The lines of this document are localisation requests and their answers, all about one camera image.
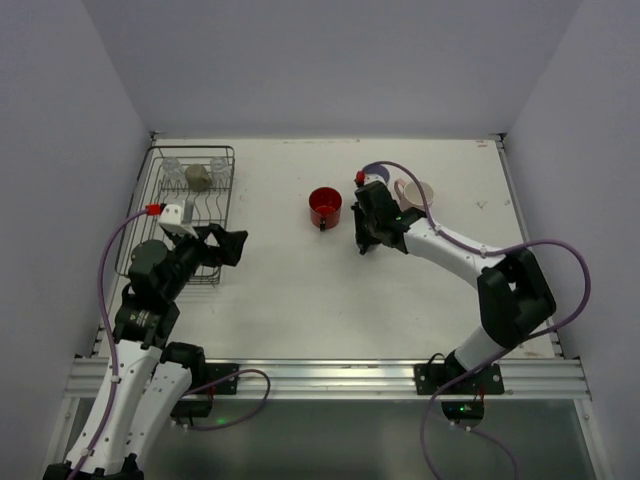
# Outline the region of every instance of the white tabletop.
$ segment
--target white tabletop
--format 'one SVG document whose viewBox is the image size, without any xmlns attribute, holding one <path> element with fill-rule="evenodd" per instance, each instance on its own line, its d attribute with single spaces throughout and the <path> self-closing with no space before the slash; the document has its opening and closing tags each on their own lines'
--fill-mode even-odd
<svg viewBox="0 0 640 480">
<path fill-rule="evenodd" d="M 228 227 L 249 232 L 240 264 L 223 269 L 219 286 L 186 287 L 177 301 L 171 340 L 200 345 L 208 357 L 428 358 L 455 349 L 480 324 L 475 290 L 448 271 L 384 247 L 358 254 L 353 179 L 369 162 L 399 162 L 428 182 L 434 217 L 454 231 L 492 246 L 522 241 L 491 141 L 158 142 L 203 143 L 235 148 Z M 324 233 L 308 208 L 309 194 L 321 186 L 343 198 L 339 225 Z M 116 296 L 112 317 L 118 306 Z M 553 357 L 551 341 L 535 339 L 510 356 Z"/>
</svg>

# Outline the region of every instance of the red mug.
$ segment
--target red mug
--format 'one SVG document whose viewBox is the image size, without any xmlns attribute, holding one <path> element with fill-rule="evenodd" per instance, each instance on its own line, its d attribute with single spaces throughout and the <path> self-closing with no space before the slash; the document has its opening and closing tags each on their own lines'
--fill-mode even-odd
<svg viewBox="0 0 640 480">
<path fill-rule="evenodd" d="M 342 197 L 333 188 L 320 187 L 309 195 L 311 222 L 321 232 L 329 230 L 338 224 L 340 221 L 340 207 L 342 207 Z"/>
</svg>

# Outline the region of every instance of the wire rack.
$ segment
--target wire rack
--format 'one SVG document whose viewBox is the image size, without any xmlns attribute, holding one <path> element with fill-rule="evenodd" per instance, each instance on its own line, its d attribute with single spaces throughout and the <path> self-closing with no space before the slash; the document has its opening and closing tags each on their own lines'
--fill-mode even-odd
<svg viewBox="0 0 640 480">
<path fill-rule="evenodd" d="M 140 209 L 149 203 L 180 203 L 189 200 L 194 203 L 193 226 L 208 225 L 217 223 L 223 228 L 227 228 L 229 216 L 229 206 L 231 204 L 231 192 L 233 188 L 233 177 L 235 174 L 235 152 L 229 146 L 207 146 L 191 151 L 185 147 L 153 147 L 147 153 L 157 153 L 148 168 L 148 177 L 144 185 L 140 198 Z M 162 161 L 166 157 L 177 158 L 186 170 L 190 165 L 202 165 L 212 182 L 209 188 L 202 191 L 193 191 L 189 188 L 186 180 L 171 179 L 161 167 Z M 211 176 L 210 161 L 212 158 L 224 158 L 229 165 L 229 175 L 224 178 Z M 140 243 L 156 239 L 162 240 L 168 247 L 173 244 L 166 237 L 163 230 L 158 226 L 158 217 L 144 215 L 132 222 L 129 229 L 122 236 L 120 248 L 115 262 L 115 270 L 118 275 L 127 276 L 127 271 L 131 265 L 131 253 Z M 207 238 L 207 243 L 216 245 L 212 235 Z M 221 267 L 200 267 L 188 282 L 189 285 L 217 285 L 220 283 Z"/>
</svg>

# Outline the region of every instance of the clear glass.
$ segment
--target clear glass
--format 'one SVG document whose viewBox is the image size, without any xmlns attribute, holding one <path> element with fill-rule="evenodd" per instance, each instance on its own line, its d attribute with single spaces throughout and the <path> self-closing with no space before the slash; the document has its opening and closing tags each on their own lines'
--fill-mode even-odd
<svg viewBox="0 0 640 480">
<path fill-rule="evenodd" d="M 214 188 L 224 188 L 231 178 L 231 167 L 227 157 L 213 157 L 209 162 L 211 166 L 211 180 Z"/>
<path fill-rule="evenodd" d="M 161 166 L 166 177 L 171 180 L 184 180 L 184 168 L 176 157 L 163 158 Z"/>
</svg>

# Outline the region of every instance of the pink mug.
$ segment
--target pink mug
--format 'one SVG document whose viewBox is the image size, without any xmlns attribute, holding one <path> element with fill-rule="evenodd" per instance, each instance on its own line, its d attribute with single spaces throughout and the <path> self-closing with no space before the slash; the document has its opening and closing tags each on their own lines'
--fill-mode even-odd
<svg viewBox="0 0 640 480">
<path fill-rule="evenodd" d="M 424 195 L 427 197 L 427 205 L 431 207 L 433 203 L 433 189 L 426 182 L 420 182 L 420 185 L 422 185 Z M 400 210 L 404 212 L 411 207 L 415 207 L 424 212 L 422 197 L 415 182 L 407 183 L 402 178 L 399 178 L 393 182 L 393 189 L 396 191 L 396 195 L 398 195 Z"/>
</svg>

